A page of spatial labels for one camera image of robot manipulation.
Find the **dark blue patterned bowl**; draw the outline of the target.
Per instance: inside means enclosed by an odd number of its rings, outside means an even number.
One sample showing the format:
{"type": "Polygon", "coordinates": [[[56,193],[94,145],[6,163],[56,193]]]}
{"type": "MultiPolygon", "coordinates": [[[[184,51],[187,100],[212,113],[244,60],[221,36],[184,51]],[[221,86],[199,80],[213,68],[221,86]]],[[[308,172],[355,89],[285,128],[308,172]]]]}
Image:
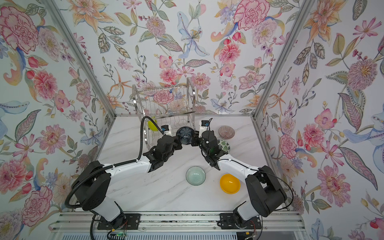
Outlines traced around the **dark blue patterned bowl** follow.
{"type": "Polygon", "coordinates": [[[191,145],[195,130],[190,127],[181,127],[177,130],[176,136],[179,138],[182,145],[191,145]]]}

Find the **lime green bowl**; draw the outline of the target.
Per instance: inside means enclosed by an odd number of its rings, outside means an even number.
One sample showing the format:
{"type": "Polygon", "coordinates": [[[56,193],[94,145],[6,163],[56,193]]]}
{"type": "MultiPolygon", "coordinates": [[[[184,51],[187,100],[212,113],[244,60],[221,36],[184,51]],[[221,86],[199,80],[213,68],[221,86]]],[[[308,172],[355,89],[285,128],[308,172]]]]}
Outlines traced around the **lime green bowl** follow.
{"type": "Polygon", "coordinates": [[[158,128],[156,127],[157,125],[157,120],[156,119],[151,119],[148,120],[148,128],[153,131],[153,132],[158,132],[158,128]]]}

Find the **steel wire dish rack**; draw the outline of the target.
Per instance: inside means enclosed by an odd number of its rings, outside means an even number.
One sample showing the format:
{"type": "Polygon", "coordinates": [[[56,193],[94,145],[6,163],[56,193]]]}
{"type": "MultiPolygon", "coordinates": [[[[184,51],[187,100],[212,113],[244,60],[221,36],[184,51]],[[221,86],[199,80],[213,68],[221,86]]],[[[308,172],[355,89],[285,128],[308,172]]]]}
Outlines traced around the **steel wire dish rack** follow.
{"type": "Polygon", "coordinates": [[[159,127],[168,125],[173,135],[182,127],[196,128],[196,95],[195,87],[189,80],[185,84],[161,88],[138,90],[133,86],[132,90],[139,119],[149,116],[159,127]]]}

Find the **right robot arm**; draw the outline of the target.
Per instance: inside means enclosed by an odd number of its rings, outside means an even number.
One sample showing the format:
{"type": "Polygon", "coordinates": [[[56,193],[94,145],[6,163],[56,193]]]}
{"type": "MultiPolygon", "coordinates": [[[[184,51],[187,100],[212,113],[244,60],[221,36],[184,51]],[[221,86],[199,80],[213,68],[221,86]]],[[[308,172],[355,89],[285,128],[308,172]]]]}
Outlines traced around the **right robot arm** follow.
{"type": "Polygon", "coordinates": [[[234,176],[246,185],[249,200],[233,210],[232,219],[238,226],[254,217],[268,217],[288,199],[279,178],[270,167],[258,168],[235,159],[220,149],[213,131],[202,134],[195,131],[191,145],[200,148],[211,167],[234,176]]]}

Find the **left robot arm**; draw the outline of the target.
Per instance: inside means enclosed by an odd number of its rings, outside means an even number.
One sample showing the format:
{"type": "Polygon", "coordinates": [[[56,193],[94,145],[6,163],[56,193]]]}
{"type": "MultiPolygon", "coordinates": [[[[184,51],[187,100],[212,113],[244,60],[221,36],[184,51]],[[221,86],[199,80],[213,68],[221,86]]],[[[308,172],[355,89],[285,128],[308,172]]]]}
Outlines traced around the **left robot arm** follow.
{"type": "Polygon", "coordinates": [[[121,226],[127,218],[121,207],[107,197],[109,186],[127,177],[157,170],[176,150],[181,149],[179,137],[164,135],[141,159],[112,165],[102,165],[98,161],[91,163],[73,183],[65,200],[66,208],[82,208],[103,217],[111,225],[121,226]]]}

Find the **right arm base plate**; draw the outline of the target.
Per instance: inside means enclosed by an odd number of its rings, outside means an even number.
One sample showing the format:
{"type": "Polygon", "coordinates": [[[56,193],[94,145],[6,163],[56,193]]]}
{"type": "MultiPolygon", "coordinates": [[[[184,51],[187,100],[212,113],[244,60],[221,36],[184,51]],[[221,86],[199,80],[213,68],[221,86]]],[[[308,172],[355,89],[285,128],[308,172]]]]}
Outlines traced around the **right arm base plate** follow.
{"type": "Polygon", "coordinates": [[[262,222],[260,217],[253,217],[250,220],[242,220],[234,213],[220,213],[217,226],[222,230],[260,230],[262,222]]]}

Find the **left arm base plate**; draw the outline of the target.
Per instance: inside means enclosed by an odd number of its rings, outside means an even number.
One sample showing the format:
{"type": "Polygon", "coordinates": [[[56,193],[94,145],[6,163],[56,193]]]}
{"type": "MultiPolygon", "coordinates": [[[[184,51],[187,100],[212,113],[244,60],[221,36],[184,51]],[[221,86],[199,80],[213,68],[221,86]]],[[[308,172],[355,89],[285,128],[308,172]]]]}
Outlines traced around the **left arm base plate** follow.
{"type": "Polygon", "coordinates": [[[104,217],[100,218],[97,230],[138,230],[141,214],[120,214],[115,220],[107,221],[104,217]]]}

